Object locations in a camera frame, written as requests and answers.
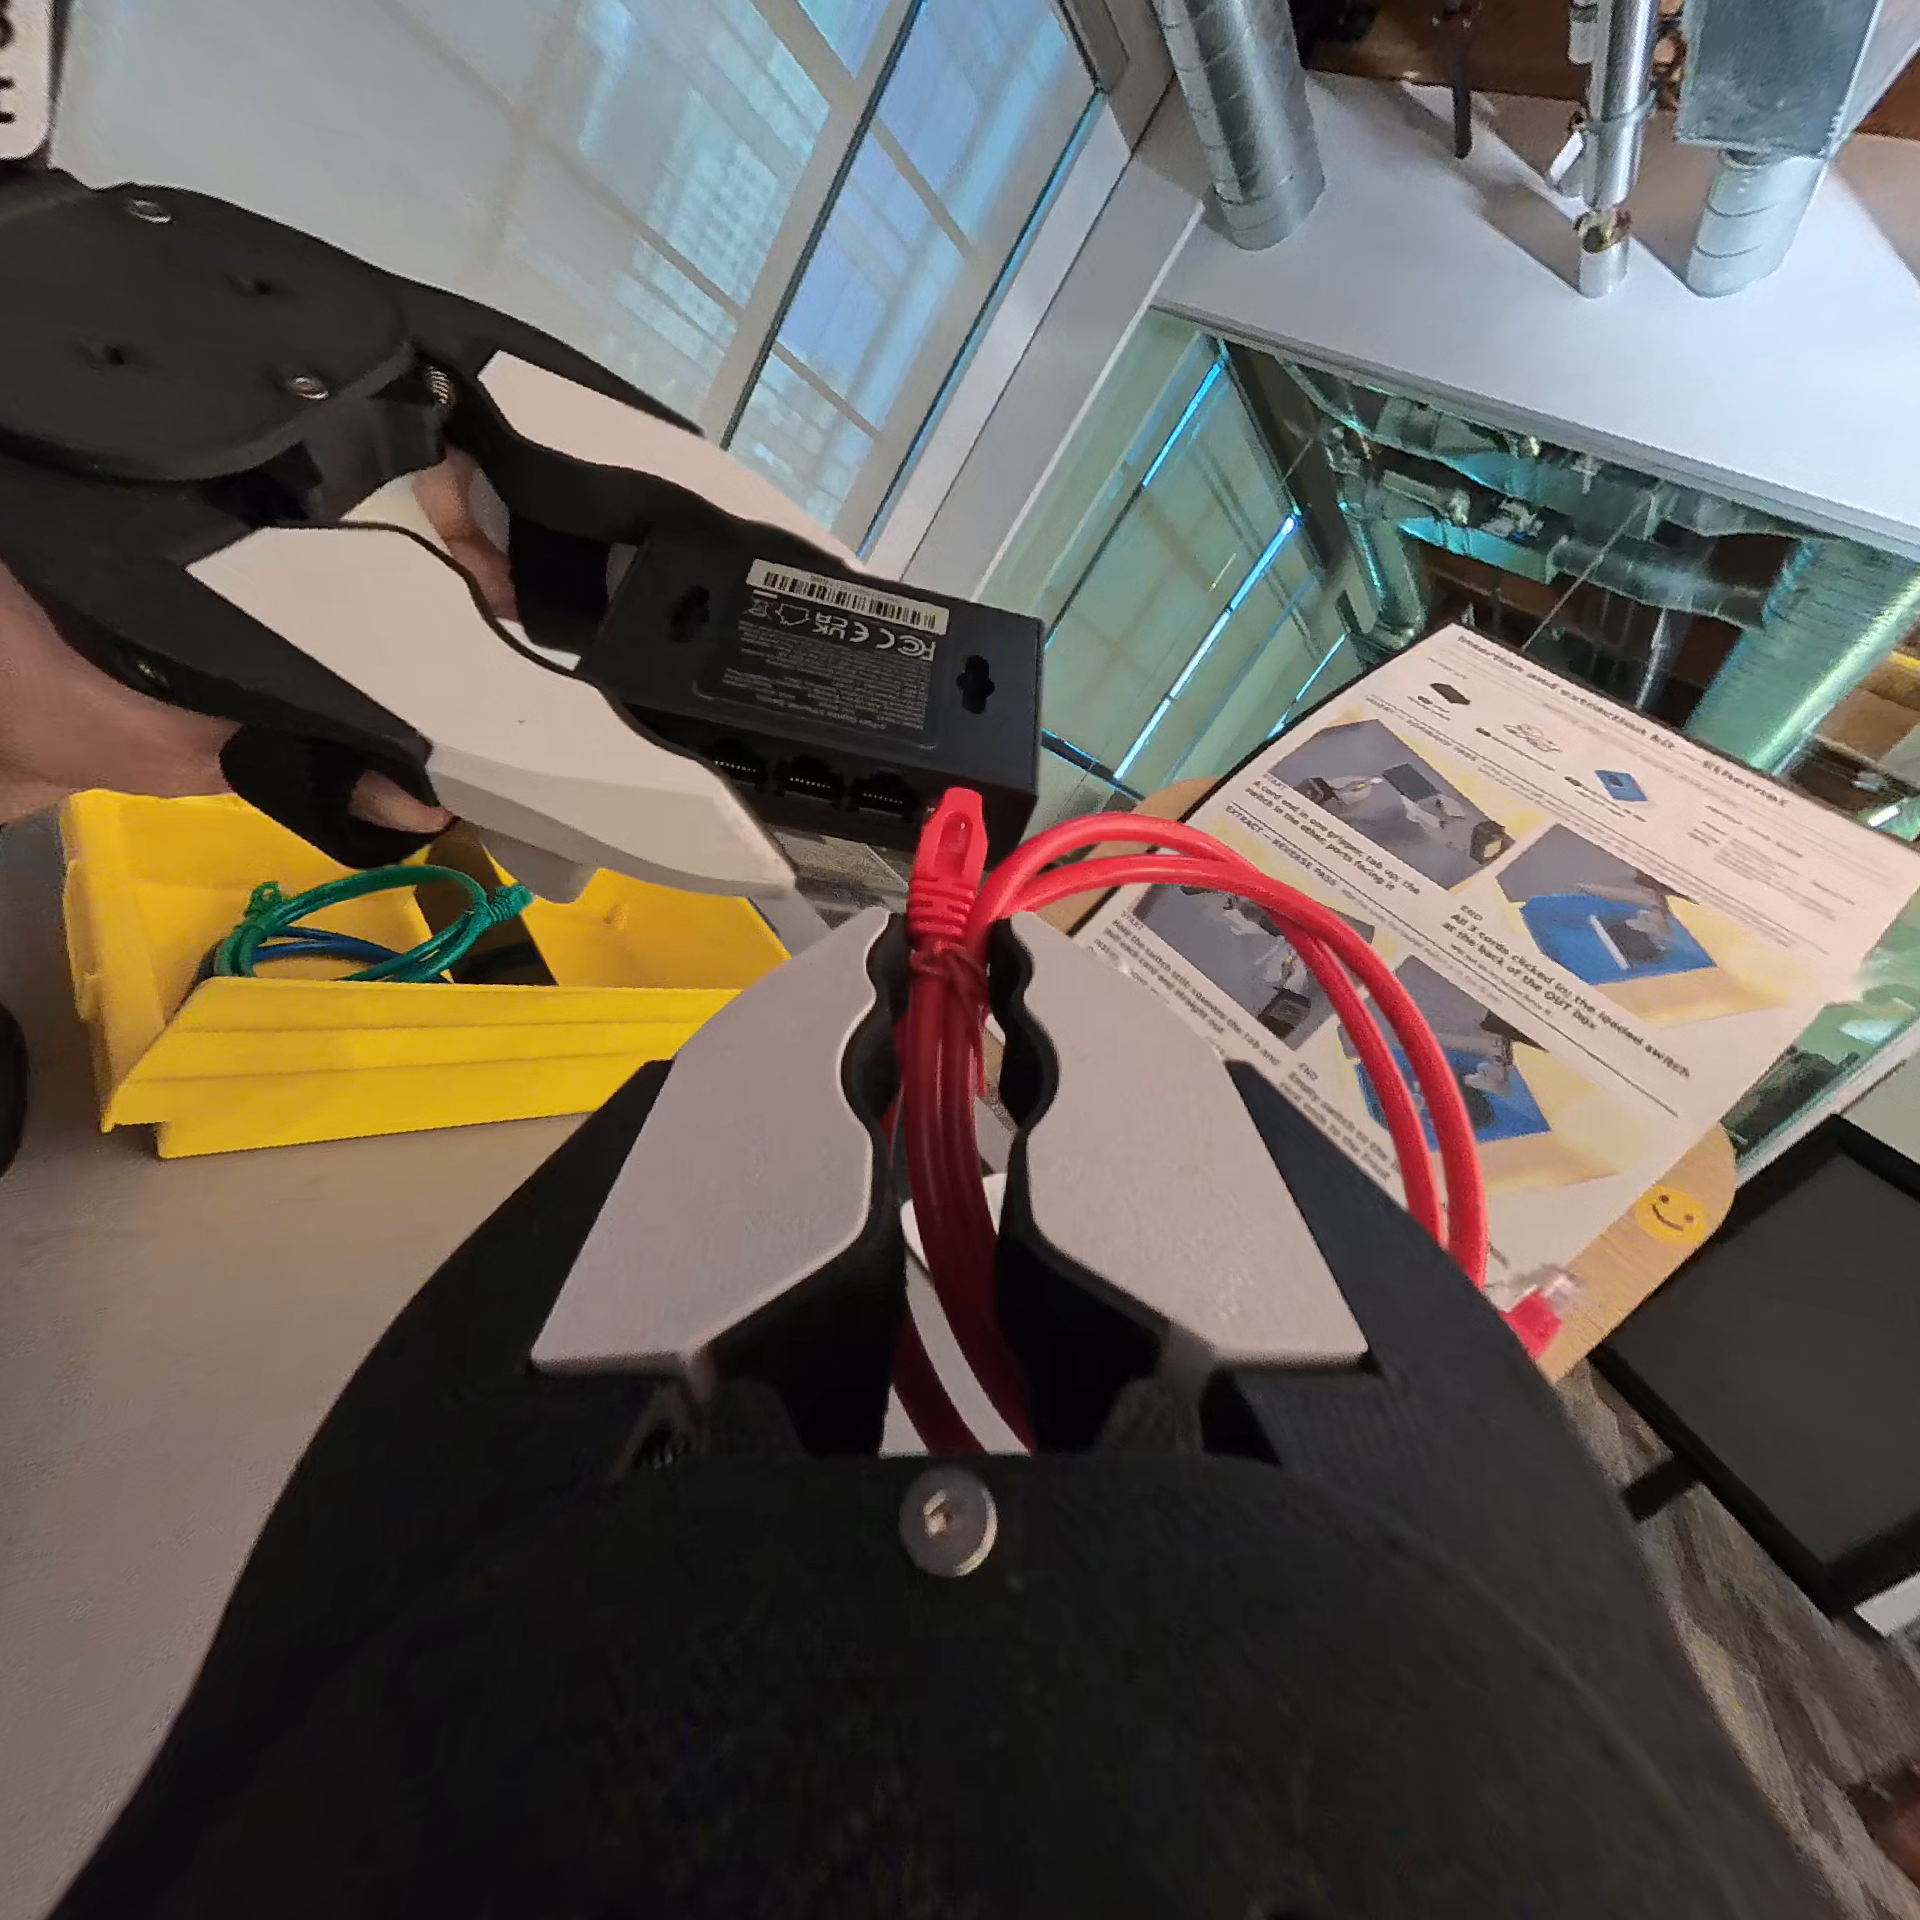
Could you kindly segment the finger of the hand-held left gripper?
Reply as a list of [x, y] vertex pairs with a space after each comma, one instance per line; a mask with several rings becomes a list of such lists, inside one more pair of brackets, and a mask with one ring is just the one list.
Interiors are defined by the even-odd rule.
[[734, 453], [574, 349], [448, 353], [448, 554], [493, 616], [602, 616], [650, 543], [858, 576]]
[[775, 901], [794, 872], [708, 766], [537, 663], [432, 542], [388, 522], [266, 528], [190, 574], [424, 742], [439, 802], [554, 901], [589, 876]]

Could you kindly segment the person's left hand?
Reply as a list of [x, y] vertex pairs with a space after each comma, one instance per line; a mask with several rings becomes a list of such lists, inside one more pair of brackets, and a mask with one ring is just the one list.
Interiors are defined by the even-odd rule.
[[152, 800], [228, 793], [230, 727], [174, 709], [72, 652], [2, 569], [2, 825], [84, 790]]

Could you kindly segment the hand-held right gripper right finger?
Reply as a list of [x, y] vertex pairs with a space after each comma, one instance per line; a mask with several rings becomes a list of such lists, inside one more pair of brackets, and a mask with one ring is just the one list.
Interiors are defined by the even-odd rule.
[[1212, 1045], [1047, 921], [999, 929], [1026, 959], [1014, 1015], [1055, 1063], [1023, 1125], [1045, 1246], [1208, 1361], [1362, 1360], [1364, 1332]]

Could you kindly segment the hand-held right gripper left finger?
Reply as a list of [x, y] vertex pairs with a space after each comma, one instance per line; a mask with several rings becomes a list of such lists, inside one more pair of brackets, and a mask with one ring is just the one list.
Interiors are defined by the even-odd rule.
[[905, 1253], [879, 1121], [896, 922], [865, 906], [673, 1056], [535, 1345], [550, 1376], [882, 1393]]

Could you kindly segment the black ethernet switch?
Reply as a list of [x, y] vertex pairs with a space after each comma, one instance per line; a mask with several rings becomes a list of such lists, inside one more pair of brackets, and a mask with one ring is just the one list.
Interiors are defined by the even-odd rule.
[[648, 542], [582, 674], [772, 830], [910, 853], [965, 785], [1004, 857], [1040, 800], [1041, 653], [1030, 615], [735, 535]]

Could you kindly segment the glass window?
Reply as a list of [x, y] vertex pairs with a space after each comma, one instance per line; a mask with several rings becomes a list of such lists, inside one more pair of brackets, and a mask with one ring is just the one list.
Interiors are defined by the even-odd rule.
[[492, 302], [864, 546], [1097, 89], [1045, 1], [589, 1]]

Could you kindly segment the instruction sheet on stand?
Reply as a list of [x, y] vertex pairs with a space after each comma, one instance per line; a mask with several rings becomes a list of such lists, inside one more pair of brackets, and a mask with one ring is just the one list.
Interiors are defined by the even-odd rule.
[[[1702, 1244], [1661, 1246], [1631, 1220], [1654, 1184], [1725, 1217], [1735, 1149], [1680, 1148], [1669, 1117], [1596, 1050], [1578, 993], [1521, 992], [1470, 909], [1320, 816], [1264, 805], [1271, 783], [1177, 782], [1134, 809], [1189, 823], [1343, 919], [1423, 1015], [1461, 1087], [1489, 1217], [1485, 1287], [1518, 1317], [1543, 1373], [1568, 1376]], [[1232, 1063], [1247, 1063], [1394, 1202], [1398, 1152], [1358, 1041], [1273, 911], [1162, 881], [1100, 898], [1077, 937], [1159, 992]]]

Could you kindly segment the silver ventilation duct cluster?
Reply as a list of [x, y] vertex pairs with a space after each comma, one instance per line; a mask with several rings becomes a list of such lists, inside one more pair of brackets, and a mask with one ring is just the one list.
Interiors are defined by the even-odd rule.
[[1745, 292], [1782, 268], [1841, 148], [1904, 96], [1916, 138], [1916, 5], [1537, 1], [1152, 6], [1206, 159], [1215, 215], [1239, 249], [1293, 236], [1325, 190], [1308, 68], [1445, 92], [1447, 145], [1465, 161], [1477, 97], [1518, 92], [1568, 108], [1544, 166], [1573, 199], [1575, 285], [1608, 297], [1626, 274], [1647, 127], [1714, 154], [1681, 281]]

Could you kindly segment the printed instruction sheet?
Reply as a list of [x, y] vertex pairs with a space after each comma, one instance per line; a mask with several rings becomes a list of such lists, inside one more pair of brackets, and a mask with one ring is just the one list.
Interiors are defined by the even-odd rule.
[[1189, 823], [1329, 905], [1463, 1094], [1494, 1253], [1664, 1177], [1916, 895], [1916, 853], [1465, 628], [1266, 740]]

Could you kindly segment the yellow plastic bin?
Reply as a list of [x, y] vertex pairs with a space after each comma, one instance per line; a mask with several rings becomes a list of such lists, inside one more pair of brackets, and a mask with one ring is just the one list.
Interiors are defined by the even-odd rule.
[[341, 983], [295, 959], [199, 978], [254, 889], [345, 868], [246, 802], [87, 790], [58, 816], [63, 944], [101, 1129], [165, 1159], [589, 1112], [786, 949], [744, 901], [596, 872], [502, 927], [549, 983]]

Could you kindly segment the black monitor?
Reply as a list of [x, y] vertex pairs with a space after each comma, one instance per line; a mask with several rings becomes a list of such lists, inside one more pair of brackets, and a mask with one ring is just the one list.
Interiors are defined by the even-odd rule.
[[1918, 1169], [1832, 1114], [1742, 1184], [1590, 1354], [1664, 1446], [1644, 1524], [1709, 1494], [1828, 1618], [1918, 1622]]

